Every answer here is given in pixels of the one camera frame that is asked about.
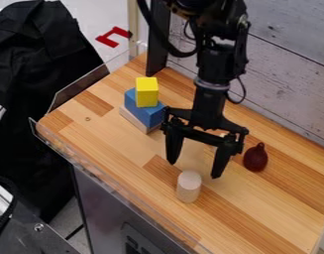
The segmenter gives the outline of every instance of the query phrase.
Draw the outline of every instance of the gray floor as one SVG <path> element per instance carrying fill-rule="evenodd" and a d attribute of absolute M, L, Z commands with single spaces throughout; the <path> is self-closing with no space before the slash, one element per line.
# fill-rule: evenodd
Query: gray floor
<path fill-rule="evenodd" d="M 75 198 L 73 198 L 64 209 L 55 217 L 50 226 L 59 233 L 62 237 L 66 238 L 75 232 L 75 230 L 82 225 L 79 207 Z M 75 232 L 68 242 L 81 254 L 90 254 L 87 244 L 85 230 Z"/>

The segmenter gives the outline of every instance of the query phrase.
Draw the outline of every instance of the wooden cylinder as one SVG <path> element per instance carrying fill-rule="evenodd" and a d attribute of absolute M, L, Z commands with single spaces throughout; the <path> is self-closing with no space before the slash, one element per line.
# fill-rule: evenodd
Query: wooden cylinder
<path fill-rule="evenodd" d="M 186 171 L 179 175 L 176 196 L 179 200 L 190 203 L 195 202 L 200 194 L 201 177 L 198 173 Z"/>

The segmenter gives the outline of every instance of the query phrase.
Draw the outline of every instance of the white block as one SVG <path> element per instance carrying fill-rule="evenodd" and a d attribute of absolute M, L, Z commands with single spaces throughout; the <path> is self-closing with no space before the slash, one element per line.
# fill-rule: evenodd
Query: white block
<path fill-rule="evenodd" d="M 124 105 L 119 107 L 119 114 L 123 116 L 126 120 L 128 120 L 130 123 L 135 125 L 137 129 L 139 129 L 141 132 L 144 134 L 149 134 L 153 132 L 154 130 L 158 130 L 161 128 L 161 124 L 153 127 L 153 128 L 148 128 L 147 126 L 144 125 L 136 116 L 134 116 Z"/>
<path fill-rule="evenodd" d="M 195 202 L 199 197 L 201 184 L 202 180 L 198 173 L 185 171 L 178 177 L 176 196 L 186 203 Z"/>

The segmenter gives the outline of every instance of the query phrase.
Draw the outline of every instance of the blue block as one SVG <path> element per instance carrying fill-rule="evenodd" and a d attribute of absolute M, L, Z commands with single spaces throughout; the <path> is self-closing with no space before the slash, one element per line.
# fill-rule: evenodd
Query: blue block
<path fill-rule="evenodd" d="M 125 92 L 125 107 L 148 128 L 153 128 L 163 121 L 164 105 L 160 102 L 157 107 L 136 106 L 136 88 Z"/>

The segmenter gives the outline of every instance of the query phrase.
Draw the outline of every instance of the red marking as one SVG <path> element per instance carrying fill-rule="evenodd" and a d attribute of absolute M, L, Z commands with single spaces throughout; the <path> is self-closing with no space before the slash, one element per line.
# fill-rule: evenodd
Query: red marking
<path fill-rule="evenodd" d="M 127 39 L 131 37 L 130 32 L 125 31 L 118 27 L 114 27 L 110 32 L 106 33 L 105 35 L 97 37 L 96 40 L 111 48 L 116 48 L 119 44 L 109 39 L 109 37 L 112 36 L 113 34 L 125 37 Z"/>

